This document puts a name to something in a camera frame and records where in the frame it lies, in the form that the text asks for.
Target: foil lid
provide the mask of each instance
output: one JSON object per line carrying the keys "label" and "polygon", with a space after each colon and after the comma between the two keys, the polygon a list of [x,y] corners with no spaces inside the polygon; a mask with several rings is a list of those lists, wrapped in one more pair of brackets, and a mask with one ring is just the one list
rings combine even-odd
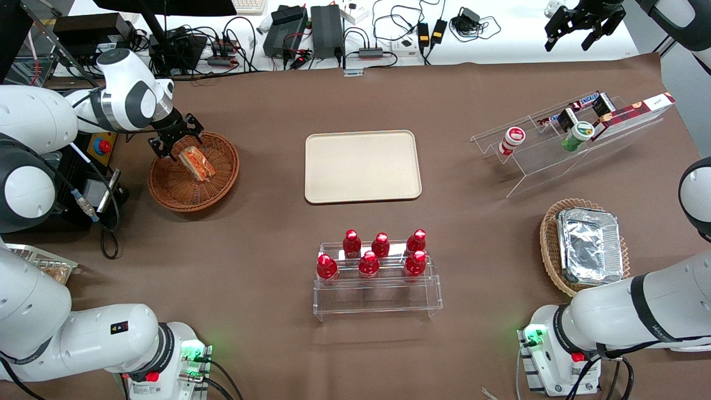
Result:
{"label": "foil lid", "polygon": [[568,282],[606,285],[624,277],[617,217],[574,207],[558,213],[563,276]]}

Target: brown wicker basket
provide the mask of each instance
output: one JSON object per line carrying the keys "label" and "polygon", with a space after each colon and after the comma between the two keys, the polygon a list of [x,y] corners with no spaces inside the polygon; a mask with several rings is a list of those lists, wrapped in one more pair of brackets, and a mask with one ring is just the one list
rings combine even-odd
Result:
{"label": "brown wicker basket", "polygon": [[[580,290],[593,288],[590,285],[581,285],[579,283],[570,283],[564,277],[560,264],[560,241],[558,239],[558,222],[557,215],[565,209],[572,207],[584,207],[586,209],[602,210],[591,201],[583,199],[565,199],[553,204],[548,212],[543,217],[543,222],[540,224],[540,252],[543,257],[543,265],[545,271],[550,276],[553,283],[570,297],[575,296]],[[624,238],[620,237],[620,251],[622,252],[622,263],[624,267],[624,277],[629,278],[629,257],[627,256],[627,245],[624,243]]]}
{"label": "brown wicker basket", "polygon": [[185,136],[173,146],[173,156],[189,146],[195,146],[215,167],[217,174],[207,181],[198,181],[180,161],[170,157],[153,160],[148,173],[148,190],[163,207],[181,213],[206,209],[217,203],[230,190],[240,171],[237,149],[227,138],[212,132],[195,137]]}

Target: acrylic stand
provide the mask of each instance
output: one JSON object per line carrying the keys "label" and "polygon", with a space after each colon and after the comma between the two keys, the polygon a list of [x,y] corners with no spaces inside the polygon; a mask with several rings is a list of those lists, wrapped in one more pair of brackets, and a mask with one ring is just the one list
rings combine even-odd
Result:
{"label": "acrylic stand", "polygon": [[[509,122],[495,129],[474,135],[469,140],[475,142],[484,154],[494,153],[501,164],[514,164],[523,174],[515,187],[511,189],[506,198],[515,196],[553,179],[559,178],[573,169],[580,168],[590,162],[609,156],[632,144],[639,139],[648,128],[663,120],[655,120],[624,130],[610,137],[596,141],[587,141],[581,144],[575,152],[568,152],[561,145],[566,137],[565,132],[557,124],[548,123],[540,125],[539,120],[559,115],[571,102],[586,98],[593,93],[580,95],[575,99],[561,102],[560,104],[528,115],[520,120]],[[621,98],[610,99],[616,108],[626,106]],[[576,112],[580,121],[595,122],[597,115],[592,107]],[[510,127],[519,127],[526,132],[525,141],[514,150],[512,155],[503,156],[498,151],[498,145],[503,140],[506,130]]]}
{"label": "acrylic stand", "polygon": [[[363,246],[361,254],[370,250]],[[341,243],[322,243],[319,255],[328,254],[338,264],[339,277],[314,279],[314,315],[359,312],[427,311],[431,317],[442,309],[442,288],[432,257],[427,252],[427,269],[418,277],[403,277],[405,241],[390,241],[390,255],[380,258],[377,278],[358,277],[359,259],[346,259]]]}

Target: plastic tray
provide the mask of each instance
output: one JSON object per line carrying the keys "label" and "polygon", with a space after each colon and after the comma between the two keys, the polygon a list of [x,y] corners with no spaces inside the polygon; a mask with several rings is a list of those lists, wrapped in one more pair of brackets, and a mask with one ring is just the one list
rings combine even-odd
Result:
{"label": "plastic tray", "polygon": [[415,199],[422,193],[409,130],[306,138],[304,196],[313,204]]}

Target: label sticker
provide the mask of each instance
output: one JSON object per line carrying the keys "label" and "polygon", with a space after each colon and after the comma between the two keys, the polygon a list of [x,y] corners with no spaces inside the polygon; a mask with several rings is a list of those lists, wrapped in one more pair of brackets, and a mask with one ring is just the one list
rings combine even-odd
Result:
{"label": "label sticker", "polygon": [[129,322],[124,321],[124,322],[118,322],[116,324],[111,324],[111,335],[115,335],[117,333],[123,333],[129,330]]}

